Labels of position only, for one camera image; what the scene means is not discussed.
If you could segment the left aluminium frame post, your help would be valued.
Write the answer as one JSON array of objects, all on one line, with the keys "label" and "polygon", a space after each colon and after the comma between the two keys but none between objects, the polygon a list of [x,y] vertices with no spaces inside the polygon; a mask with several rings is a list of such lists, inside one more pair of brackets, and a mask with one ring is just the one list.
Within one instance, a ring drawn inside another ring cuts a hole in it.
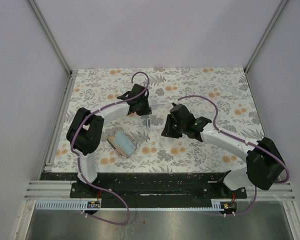
[{"label": "left aluminium frame post", "polygon": [[64,54],[62,53],[56,39],[53,36],[53,33],[42,13],[42,11],[40,10],[40,7],[37,3],[36,0],[26,0],[26,3],[29,5],[31,11],[33,12],[35,18],[38,21],[38,24],[40,25],[40,27],[42,28],[45,36],[47,37],[48,42],[50,43],[50,45],[52,46],[58,60],[60,61],[64,71],[66,72],[66,74],[68,76],[72,75],[73,70],[71,69],[70,65],[68,64]]}]

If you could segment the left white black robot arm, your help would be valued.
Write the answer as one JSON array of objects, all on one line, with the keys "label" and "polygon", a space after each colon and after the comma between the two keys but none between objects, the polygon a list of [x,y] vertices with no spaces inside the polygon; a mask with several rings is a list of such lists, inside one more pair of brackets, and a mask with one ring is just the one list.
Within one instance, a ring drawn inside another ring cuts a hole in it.
[{"label": "left white black robot arm", "polygon": [[71,186],[75,190],[70,194],[71,198],[92,198],[97,195],[99,186],[94,182],[98,176],[95,151],[101,142],[104,126],[131,113],[139,116],[151,114],[148,97],[147,87],[134,84],[132,90],[118,97],[118,101],[101,109],[90,111],[81,107],[77,110],[66,134],[70,150],[77,156],[78,167],[77,182]]}]

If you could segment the floral pattern table mat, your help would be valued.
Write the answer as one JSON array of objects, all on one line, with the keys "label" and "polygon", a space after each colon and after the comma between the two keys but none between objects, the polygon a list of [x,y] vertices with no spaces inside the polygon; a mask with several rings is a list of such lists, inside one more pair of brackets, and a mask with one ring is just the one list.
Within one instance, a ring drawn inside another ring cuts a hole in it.
[{"label": "floral pattern table mat", "polygon": [[[173,103],[177,99],[194,114],[216,118],[217,126],[246,138],[264,136],[244,70],[241,67],[81,68],[77,71],[65,121],[52,165],[54,173],[77,171],[77,157],[66,134],[81,107],[90,111],[115,102],[133,84],[148,84],[149,104]],[[186,136],[162,137],[162,130],[148,129],[147,116],[128,116],[103,128],[94,153],[99,172],[225,172],[244,167],[245,161],[212,144]],[[121,129],[136,145],[125,158],[107,137]]]}]

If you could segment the light blue cleaning cloth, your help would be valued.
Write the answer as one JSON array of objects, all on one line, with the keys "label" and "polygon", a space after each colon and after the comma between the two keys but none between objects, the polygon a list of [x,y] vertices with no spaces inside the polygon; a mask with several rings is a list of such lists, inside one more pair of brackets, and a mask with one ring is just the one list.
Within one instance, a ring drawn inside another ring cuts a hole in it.
[{"label": "light blue cleaning cloth", "polygon": [[137,148],[132,140],[121,130],[116,132],[114,136],[114,143],[116,148],[124,153],[127,157],[133,155]]}]

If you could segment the aluminium frame post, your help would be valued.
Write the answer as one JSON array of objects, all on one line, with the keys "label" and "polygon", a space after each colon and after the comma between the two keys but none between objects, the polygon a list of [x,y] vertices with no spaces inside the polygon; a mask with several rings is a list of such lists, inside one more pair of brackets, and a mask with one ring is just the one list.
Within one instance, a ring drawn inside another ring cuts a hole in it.
[{"label": "aluminium frame post", "polygon": [[277,22],[279,21],[281,15],[283,14],[285,8],[287,7],[290,0],[281,0],[276,7],[271,19],[269,20],[265,30],[263,31],[256,47],[254,48],[252,55],[250,56],[247,64],[243,68],[244,73],[247,75],[251,70],[254,62],[256,61],[257,57],[259,56],[260,52],[262,51],[263,47],[265,46],[267,40],[269,39],[272,31],[274,30]]},{"label": "aluminium frame post", "polygon": [[26,3],[29,5],[31,11],[33,12],[35,18],[38,21],[38,24],[40,25],[40,27],[42,28],[45,36],[47,37],[48,42],[50,43],[50,45],[52,46],[58,60],[60,61],[64,71],[66,72],[66,74],[68,76],[72,75],[73,70],[71,69],[70,65],[68,64],[64,54],[62,53],[56,39],[53,36],[53,33],[42,13],[42,11],[40,10],[40,7],[37,3],[36,0],[26,0]]}]

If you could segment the right aluminium frame post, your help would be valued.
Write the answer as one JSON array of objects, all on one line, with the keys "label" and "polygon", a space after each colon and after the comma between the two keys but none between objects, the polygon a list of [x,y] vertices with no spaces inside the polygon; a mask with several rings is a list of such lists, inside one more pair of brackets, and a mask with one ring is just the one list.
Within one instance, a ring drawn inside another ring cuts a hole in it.
[{"label": "right aluminium frame post", "polygon": [[276,7],[271,19],[269,20],[265,30],[263,31],[256,47],[254,48],[252,55],[250,56],[247,64],[243,68],[244,73],[247,75],[251,70],[254,62],[256,61],[257,57],[259,56],[260,52],[262,51],[263,47],[265,46],[267,40],[269,39],[272,31],[274,30],[277,22],[279,21],[281,15],[283,14],[285,8],[287,7],[290,0],[281,0]]}]

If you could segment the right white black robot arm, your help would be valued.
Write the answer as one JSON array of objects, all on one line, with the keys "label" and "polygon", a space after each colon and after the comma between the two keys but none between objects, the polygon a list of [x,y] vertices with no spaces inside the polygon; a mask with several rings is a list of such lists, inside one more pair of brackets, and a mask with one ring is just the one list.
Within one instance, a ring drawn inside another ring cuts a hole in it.
[{"label": "right white black robot arm", "polygon": [[247,186],[267,191],[284,171],[284,161],[271,139],[241,138],[237,134],[223,132],[210,119],[203,116],[196,118],[183,104],[172,105],[161,135],[175,139],[187,136],[222,148],[245,161],[245,167],[231,170],[222,177],[217,191],[223,198],[229,198],[236,190]]}]

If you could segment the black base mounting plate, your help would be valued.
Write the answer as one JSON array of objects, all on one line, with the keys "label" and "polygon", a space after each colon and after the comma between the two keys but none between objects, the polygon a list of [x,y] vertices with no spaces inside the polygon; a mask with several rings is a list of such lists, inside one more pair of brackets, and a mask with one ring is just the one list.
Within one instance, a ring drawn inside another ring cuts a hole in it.
[{"label": "black base mounting plate", "polygon": [[188,201],[200,203],[212,199],[230,201],[246,199],[244,187],[231,191],[221,182],[224,173],[99,173],[93,182],[96,196],[75,199],[114,199],[118,194],[127,203],[133,199],[162,201]]}]

